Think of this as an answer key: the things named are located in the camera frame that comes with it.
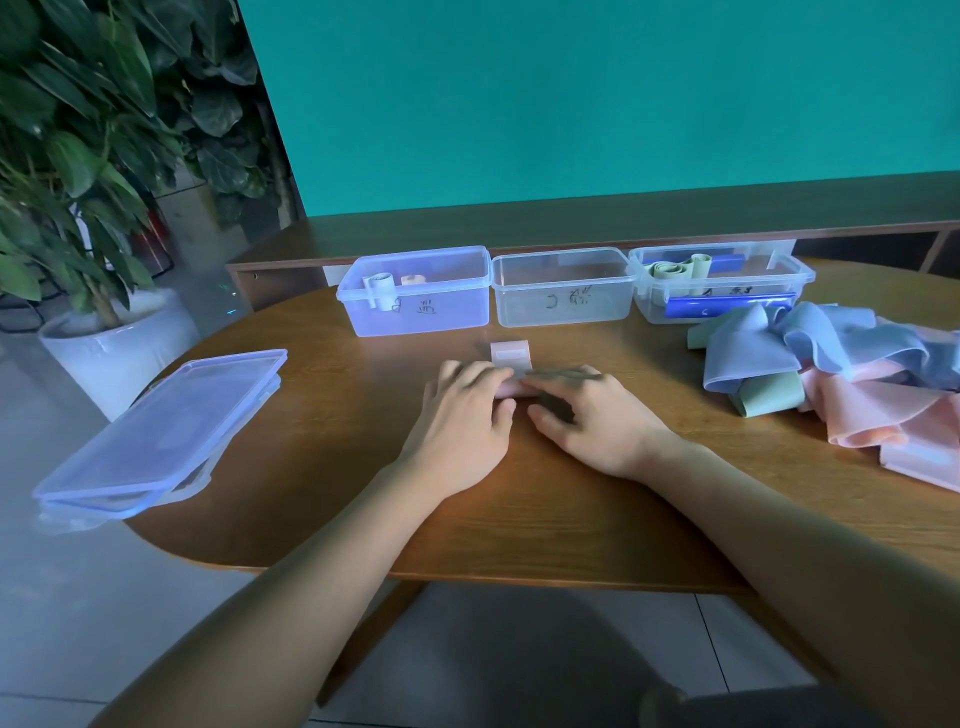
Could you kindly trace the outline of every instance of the green rolled strip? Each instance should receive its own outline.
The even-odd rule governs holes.
[[[690,260],[687,263],[690,264],[693,269],[690,273],[692,279],[704,279],[710,275],[710,263],[713,262],[713,258],[709,255],[703,253],[694,253],[690,256]],[[689,296],[703,296],[706,288],[691,288],[690,292],[687,294]]]
[[[751,376],[744,379],[740,389],[730,395],[730,401],[743,417],[793,409],[803,404],[805,399],[799,372]]]
[[[670,263],[661,260],[659,263],[651,263],[646,266],[647,272],[656,280],[682,280],[690,278],[693,273],[693,266],[690,263]],[[674,295],[682,296],[686,289],[675,290]],[[651,301],[654,305],[666,305],[670,294],[665,288],[654,287],[651,292]]]

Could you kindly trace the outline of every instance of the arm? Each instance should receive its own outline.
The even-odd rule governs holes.
[[[503,459],[513,373],[448,361],[397,461],[336,519],[213,612],[94,720],[95,728],[300,728],[407,541],[444,500]]]
[[[672,503],[893,725],[956,725],[960,583],[683,440],[611,376],[581,367],[523,381],[573,408],[570,425],[531,405],[540,432]]]

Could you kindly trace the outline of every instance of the light blue cloth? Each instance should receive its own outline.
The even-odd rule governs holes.
[[[736,308],[711,322],[704,389],[731,394],[751,376],[796,372],[808,362],[830,374],[880,359],[901,364],[909,383],[960,389],[960,344],[926,341],[905,324],[879,322],[869,308],[800,302],[793,309]]]

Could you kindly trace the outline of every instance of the finger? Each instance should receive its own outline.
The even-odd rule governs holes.
[[[423,404],[420,406],[420,409],[426,409],[426,405],[437,396],[437,382],[428,381],[426,386],[423,387]]]
[[[491,361],[473,361],[467,364],[457,375],[457,384],[462,387],[469,387],[477,378],[487,369],[493,368]]]
[[[569,447],[570,438],[577,432],[575,426],[568,425],[542,404],[531,404],[527,407],[527,414],[534,427],[548,440],[553,440],[562,449]]]
[[[568,379],[593,379],[593,375],[587,374],[581,369],[531,369],[525,376],[565,376]]]
[[[574,404],[575,401],[579,399],[583,378],[556,374],[527,374],[524,375],[520,381],[542,392],[546,392],[548,395],[559,397],[561,400],[566,400],[570,404]]]
[[[513,375],[514,370],[510,367],[504,369],[488,368],[481,372],[480,376],[473,382],[473,388],[486,392],[492,399],[500,385]]]
[[[454,379],[457,378],[457,375],[460,374],[460,370],[463,368],[464,363],[462,361],[454,361],[448,359],[443,364],[440,365],[440,373],[437,375],[437,391],[444,391]]]
[[[514,412],[516,412],[516,400],[501,400],[493,410],[493,431],[500,437],[510,436]]]

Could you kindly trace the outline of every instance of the blue plastic strip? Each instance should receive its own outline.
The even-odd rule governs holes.
[[[793,308],[796,299],[796,293],[764,293],[756,296],[680,296],[666,302],[663,318],[712,319],[751,303]]]

